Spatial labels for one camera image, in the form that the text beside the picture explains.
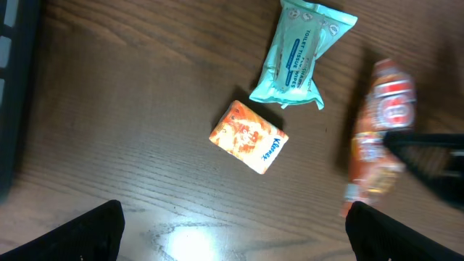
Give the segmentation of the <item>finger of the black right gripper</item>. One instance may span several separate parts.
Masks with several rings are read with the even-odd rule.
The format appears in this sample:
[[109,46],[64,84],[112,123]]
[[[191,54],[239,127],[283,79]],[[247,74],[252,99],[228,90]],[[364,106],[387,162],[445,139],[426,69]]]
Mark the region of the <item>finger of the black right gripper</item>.
[[383,143],[441,200],[463,209],[463,134],[389,131]]

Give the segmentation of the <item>red Top chocolate bar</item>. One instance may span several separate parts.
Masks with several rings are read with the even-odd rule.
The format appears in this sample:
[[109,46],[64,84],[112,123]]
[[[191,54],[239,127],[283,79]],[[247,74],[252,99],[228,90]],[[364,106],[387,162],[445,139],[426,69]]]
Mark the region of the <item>red Top chocolate bar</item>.
[[344,195],[341,216],[352,204],[375,204],[405,171],[384,146],[389,131],[410,131],[415,122],[417,102],[413,79],[392,59],[373,66],[372,84],[360,107],[351,140],[350,180]]

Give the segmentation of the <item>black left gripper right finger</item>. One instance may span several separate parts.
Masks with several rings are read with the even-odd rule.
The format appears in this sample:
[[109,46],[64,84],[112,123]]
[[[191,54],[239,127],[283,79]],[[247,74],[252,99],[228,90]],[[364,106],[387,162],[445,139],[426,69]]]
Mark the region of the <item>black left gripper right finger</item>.
[[345,229],[357,260],[463,260],[462,254],[363,202],[352,204]]

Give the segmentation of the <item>teal packet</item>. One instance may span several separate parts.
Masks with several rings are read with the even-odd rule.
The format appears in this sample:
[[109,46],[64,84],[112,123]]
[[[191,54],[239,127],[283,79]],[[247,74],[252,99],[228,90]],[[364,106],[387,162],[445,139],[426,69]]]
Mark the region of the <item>teal packet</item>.
[[357,22],[345,12],[304,0],[282,0],[281,15],[257,87],[249,95],[282,108],[316,103],[325,106],[312,79],[316,60]]

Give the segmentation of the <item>orange small box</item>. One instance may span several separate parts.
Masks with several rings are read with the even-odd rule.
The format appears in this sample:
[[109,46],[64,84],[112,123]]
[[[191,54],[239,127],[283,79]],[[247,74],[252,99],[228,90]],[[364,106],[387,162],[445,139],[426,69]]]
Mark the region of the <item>orange small box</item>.
[[209,140],[263,175],[289,137],[235,100],[211,132]]

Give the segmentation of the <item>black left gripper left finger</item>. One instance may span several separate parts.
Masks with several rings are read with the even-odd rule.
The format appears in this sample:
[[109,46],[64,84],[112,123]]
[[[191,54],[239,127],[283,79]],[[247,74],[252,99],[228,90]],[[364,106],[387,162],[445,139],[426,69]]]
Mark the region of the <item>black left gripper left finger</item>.
[[116,261],[124,228],[122,205],[113,199],[3,253],[1,261]]

